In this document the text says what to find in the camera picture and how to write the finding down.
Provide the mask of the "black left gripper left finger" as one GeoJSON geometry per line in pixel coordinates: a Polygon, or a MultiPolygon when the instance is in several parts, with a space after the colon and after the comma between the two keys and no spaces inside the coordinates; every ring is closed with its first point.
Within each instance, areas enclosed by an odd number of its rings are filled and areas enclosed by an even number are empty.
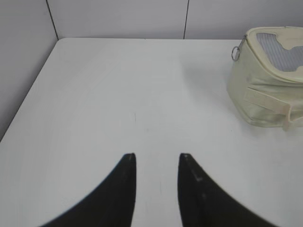
{"type": "Polygon", "coordinates": [[[45,227],[130,227],[136,198],[136,156],[125,154],[89,195],[45,227]]]}

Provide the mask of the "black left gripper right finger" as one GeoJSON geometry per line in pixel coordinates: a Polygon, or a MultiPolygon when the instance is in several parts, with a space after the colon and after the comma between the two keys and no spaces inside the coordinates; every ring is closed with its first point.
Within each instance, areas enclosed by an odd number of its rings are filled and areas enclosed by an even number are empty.
{"type": "Polygon", "coordinates": [[[188,153],[179,156],[179,211],[184,227],[273,227],[226,193],[188,153]]]}

